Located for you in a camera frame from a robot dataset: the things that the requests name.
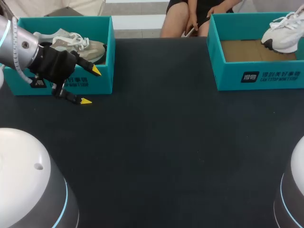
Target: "cardboard bottom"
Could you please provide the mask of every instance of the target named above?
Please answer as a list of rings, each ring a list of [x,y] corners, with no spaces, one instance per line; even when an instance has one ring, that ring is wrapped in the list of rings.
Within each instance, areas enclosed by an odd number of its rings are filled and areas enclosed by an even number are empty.
[[[226,62],[296,60],[294,53],[276,53],[265,48],[261,40],[224,40],[221,45]]]

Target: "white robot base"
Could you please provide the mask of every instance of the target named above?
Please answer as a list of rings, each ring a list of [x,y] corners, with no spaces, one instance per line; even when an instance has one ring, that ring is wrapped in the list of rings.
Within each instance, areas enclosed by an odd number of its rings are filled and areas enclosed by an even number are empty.
[[[304,137],[294,148],[282,176],[274,214],[279,228],[304,228]]]
[[[76,198],[32,135],[0,128],[0,227],[77,228]]]

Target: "phone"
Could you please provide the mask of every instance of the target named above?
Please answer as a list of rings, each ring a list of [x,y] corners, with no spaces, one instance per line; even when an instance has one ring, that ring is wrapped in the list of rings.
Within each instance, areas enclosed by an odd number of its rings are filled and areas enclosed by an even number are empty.
[[[194,32],[194,27],[185,35],[185,37],[189,37]]]

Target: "person's hand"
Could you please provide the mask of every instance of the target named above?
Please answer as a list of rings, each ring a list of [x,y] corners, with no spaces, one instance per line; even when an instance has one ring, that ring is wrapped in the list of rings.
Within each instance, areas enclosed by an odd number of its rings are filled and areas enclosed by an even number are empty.
[[[227,6],[224,1],[221,4],[212,7],[207,14],[207,18],[210,17],[212,13],[226,13],[229,9],[230,8],[227,9]]]
[[[187,35],[190,32],[191,27],[194,27],[195,31],[199,30],[199,28],[198,28],[198,18],[196,16],[196,13],[190,14],[190,17],[189,17],[189,20],[188,20],[188,23],[187,23],[187,26],[186,26],[186,30],[185,30],[185,35]]]

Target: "beige sneaker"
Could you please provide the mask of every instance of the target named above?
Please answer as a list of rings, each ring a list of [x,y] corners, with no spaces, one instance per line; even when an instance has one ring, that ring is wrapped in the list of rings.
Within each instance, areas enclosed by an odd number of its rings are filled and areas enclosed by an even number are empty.
[[[51,47],[57,51],[76,51],[80,57],[92,63],[98,62],[106,51],[106,45],[104,43],[82,38],[78,33],[69,33],[63,29],[60,29],[52,35],[44,35],[37,32],[35,32],[34,35],[38,37],[39,43],[48,43],[51,41]]]

